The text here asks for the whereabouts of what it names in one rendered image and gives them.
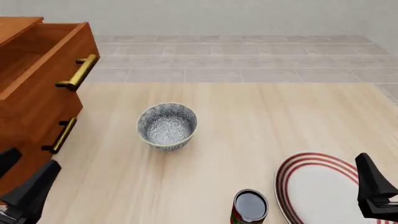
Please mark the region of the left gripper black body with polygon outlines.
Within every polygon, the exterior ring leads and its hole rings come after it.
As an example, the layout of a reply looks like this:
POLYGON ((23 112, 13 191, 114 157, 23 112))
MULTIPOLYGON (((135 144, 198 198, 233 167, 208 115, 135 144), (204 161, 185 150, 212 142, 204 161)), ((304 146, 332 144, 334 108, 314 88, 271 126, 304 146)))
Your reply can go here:
POLYGON ((11 205, 0 205, 0 224, 27 224, 25 211, 11 205))

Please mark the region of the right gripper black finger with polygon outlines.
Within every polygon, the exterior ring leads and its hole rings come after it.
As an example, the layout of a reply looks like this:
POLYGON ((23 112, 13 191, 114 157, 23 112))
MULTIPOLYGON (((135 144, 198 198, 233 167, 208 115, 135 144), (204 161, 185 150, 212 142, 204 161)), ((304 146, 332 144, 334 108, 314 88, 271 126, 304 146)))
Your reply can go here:
POLYGON ((381 174, 368 154, 362 152, 355 162, 359 178, 358 202, 391 203, 390 199, 398 195, 398 189, 381 174))

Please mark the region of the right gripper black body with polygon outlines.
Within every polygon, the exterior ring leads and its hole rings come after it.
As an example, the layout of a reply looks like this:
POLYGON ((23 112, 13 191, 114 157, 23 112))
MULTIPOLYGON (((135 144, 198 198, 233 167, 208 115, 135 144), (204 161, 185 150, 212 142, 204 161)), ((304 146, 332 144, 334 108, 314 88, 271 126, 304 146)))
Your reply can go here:
POLYGON ((391 201, 391 195, 365 198, 358 196, 358 207, 364 218, 398 222, 398 201, 391 201))

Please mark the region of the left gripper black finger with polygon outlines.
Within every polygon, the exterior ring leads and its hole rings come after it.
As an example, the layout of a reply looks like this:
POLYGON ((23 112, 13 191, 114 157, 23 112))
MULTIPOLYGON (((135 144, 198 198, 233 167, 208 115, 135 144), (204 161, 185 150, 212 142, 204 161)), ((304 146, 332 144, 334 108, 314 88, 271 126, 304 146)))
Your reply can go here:
POLYGON ((27 224, 36 224, 41 218, 47 195, 61 169, 57 161, 50 160, 23 184, 0 197, 0 201, 23 209, 27 224))
POLYGON ((2 178, 21 157, 22 154, 16 147, 0 152, 0 178, 2 178))

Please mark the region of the wooden cabinet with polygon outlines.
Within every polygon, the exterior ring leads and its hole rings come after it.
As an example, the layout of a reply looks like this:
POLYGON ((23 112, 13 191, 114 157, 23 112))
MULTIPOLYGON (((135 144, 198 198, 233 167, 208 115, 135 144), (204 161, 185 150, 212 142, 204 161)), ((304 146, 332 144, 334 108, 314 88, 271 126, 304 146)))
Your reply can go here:
MULTIPOLYGON (((29 28, 31 28, 36 24, 59 24, 59 23, 46 23, 44 22, 44 19, 42 17, 1 17, 0 16, 0 46, 8 43, 12 39, 15 39, 18 35, 21 35, 24 31, 27 31, 29 28)), ((25 104, 27 100, 34 100, 34 99, 36 99, 36 97, 21 98, 18 100, 0 100, 0 103, 4 105, 10 105, 12 103, 16 103, 17 106, 21 106, 22 104, 25 104)), ((25 180, 27 180, 31 175, 33 175, 35 171, 37 171, 40 167, 42 167, 42 165, 46 164, 49 161, 47 160, 41 164, 27 164, 25 162, 21 163, 20 162, 21 159, 22 157, 13 167, 11 167, 10 171, 8 171, 2 178, 0 178, 0 196, 8 193, 13 188, 21 185, 25 180)))

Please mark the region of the closed wooden drawer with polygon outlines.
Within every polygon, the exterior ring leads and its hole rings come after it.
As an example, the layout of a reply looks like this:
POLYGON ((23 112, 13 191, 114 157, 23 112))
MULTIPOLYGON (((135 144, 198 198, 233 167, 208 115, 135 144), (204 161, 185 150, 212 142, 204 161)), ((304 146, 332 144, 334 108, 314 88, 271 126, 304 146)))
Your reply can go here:
POLYGON ((77 118, 83 105, 76 93, 40 96, 25 104, 0 103, 0 149, 16 147, 21 163, 41 164, 53 154, 41 146, 52 145, 63 129, 59 121, 77 118))

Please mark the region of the open wooden drawer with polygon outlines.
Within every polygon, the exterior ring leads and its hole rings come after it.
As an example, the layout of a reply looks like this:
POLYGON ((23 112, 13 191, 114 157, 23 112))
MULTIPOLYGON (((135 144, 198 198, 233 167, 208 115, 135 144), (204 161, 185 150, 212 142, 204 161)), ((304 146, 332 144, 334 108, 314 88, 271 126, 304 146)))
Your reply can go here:
POLYGON ((100 59, 87 22, 32 26, 0 46, 0 100, 68 92, 55 82, 69 80, 81 66, 75 60, 90 54, 100 59))

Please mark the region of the red ketchup tin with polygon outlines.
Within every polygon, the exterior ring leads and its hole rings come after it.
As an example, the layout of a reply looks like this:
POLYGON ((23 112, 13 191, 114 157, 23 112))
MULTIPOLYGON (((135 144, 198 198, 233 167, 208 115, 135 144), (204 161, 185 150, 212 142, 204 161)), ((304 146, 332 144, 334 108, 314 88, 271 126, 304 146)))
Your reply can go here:
POLYGON ((234 197, 230 224, 263 224, 268 212, 268 201, 260 192, 244 189, 234 197))

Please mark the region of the white plate with red rings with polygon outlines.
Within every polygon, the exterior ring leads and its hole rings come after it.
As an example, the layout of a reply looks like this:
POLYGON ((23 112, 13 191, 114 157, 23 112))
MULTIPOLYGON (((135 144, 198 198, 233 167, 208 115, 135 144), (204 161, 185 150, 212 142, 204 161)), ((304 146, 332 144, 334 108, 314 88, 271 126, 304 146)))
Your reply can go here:
POLYGON ((274 176, 275 198, 288 224, 398 224, 364 218, 358 184, 354 165, 320 152, 286 158, 274 176))

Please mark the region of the blue-white patterned bowl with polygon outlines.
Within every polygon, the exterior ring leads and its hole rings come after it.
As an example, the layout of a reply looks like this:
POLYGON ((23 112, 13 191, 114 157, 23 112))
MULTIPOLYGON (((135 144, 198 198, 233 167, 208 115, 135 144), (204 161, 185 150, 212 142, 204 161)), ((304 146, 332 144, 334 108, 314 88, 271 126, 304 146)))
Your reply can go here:
POLYGON ((161 103, 142 112, 137 132, 158 151, 175 151, 187 145, 197 130, 194 111, 180 103, 161 103))

